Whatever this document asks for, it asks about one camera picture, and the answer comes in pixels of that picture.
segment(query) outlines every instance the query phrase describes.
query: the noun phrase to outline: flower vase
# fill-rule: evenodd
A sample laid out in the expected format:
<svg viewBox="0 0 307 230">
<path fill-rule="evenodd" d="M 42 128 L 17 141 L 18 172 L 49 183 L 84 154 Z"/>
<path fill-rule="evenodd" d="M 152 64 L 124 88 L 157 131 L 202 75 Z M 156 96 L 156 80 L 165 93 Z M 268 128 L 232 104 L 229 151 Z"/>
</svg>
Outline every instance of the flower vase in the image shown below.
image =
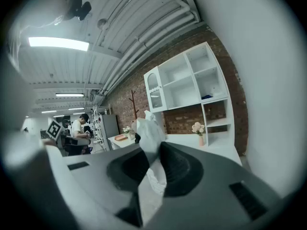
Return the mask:
<svg viewBox="0 0 307 230">
<path fill-rule="evenodd" d="M 132 140 L 130 132 L 127 134 L 128 140 Z"/>
<path fill-rule="evenodd" d="M 200 147 L 202 147 L 204 145 L 203 137 L 202 136 L 198 136 L 198 137 L 199 137 Z"/>
</svg>

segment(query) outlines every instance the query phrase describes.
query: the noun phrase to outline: white t-shirt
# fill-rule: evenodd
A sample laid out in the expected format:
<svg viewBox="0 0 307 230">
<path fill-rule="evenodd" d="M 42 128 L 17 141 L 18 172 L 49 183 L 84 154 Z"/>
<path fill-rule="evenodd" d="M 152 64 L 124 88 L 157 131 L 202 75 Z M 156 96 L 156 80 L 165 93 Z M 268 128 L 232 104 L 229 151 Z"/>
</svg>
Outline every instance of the white t-shirt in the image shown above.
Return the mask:
<svg viewBox="0 0 307 230">
<path fill-rule="evenodd" d="M 71 126 L 71 136 L 75 137 L 75 131 L 79 131 L 81 134 L 84 134 L 84 130 L 81 126 L 81 123 L 78 119 L 76 119 Z"/>
</svg>

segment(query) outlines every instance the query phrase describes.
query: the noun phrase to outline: potted flower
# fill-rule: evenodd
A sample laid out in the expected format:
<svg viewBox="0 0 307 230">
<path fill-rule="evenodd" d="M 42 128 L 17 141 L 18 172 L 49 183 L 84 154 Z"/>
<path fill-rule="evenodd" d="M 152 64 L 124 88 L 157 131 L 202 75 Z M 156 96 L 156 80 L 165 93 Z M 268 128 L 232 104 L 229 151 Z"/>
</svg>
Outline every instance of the potted flower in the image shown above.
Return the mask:
<svg viewBox="0 0 307 230">
<path fill-rule="evenodd" d="M 203 143 L 202 134 L 205 132 L 205 125 L 201 125 L 200 122 L 196 122 L 192 126 L 192 132 L 196 133 L 197 135 L 199 135 L 200 146 L 203 146 L 204 143 Z"/>
<path fill-rule="evenodd" d="M 123 128 L 123 133 L 128 137 L 129 140 L 132 140 L 130 132 L 131 128 L 129 126 Z"/>
</svg>

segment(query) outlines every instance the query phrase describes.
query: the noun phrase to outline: refrigerator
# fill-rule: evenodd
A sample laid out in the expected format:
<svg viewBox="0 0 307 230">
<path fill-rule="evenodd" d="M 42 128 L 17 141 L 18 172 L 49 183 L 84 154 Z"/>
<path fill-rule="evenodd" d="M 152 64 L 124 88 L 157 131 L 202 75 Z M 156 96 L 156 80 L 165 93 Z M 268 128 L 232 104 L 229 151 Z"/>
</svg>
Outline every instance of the refrigerator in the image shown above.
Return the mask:
<svg viewBox="0 0 307 230">
<path fill-rule="evenodd" d="M 112 150 L 111 142 L 108 138 L 119 135 L 116 115 L 100 115 L 100 128 L 102 138 L 107 151 Z"/>
</svg>

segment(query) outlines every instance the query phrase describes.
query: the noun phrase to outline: fluorescent light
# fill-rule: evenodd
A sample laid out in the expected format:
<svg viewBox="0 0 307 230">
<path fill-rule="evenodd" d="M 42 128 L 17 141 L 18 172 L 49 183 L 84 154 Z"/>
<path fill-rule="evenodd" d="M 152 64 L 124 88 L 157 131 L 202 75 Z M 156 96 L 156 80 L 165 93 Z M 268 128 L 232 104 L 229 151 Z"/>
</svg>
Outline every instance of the fluorescent light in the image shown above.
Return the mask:
<svg viewBox="0 0 307 230">
<path fill-rule="evenodd" d="M 57 111 L 44 111 L 42 113 L 56 113 Z"/>
<path fill-rule="evenodd" d="M 89 43 L 59 37 L 30 37 L 31 47 L 61 47 L 87 51 Z"/>
<path fill-rule="evenodd" d="M 69 108 L 68 110 L 72 111 L 72 110 L 82 110 L 84 109 L 84 107 L 78 107 L 78 108 Z"/>
<path fill-rule="evenodd" d="M 56 93 L 57 97 L 83 97 L 82 93 Z"/>
</svg>

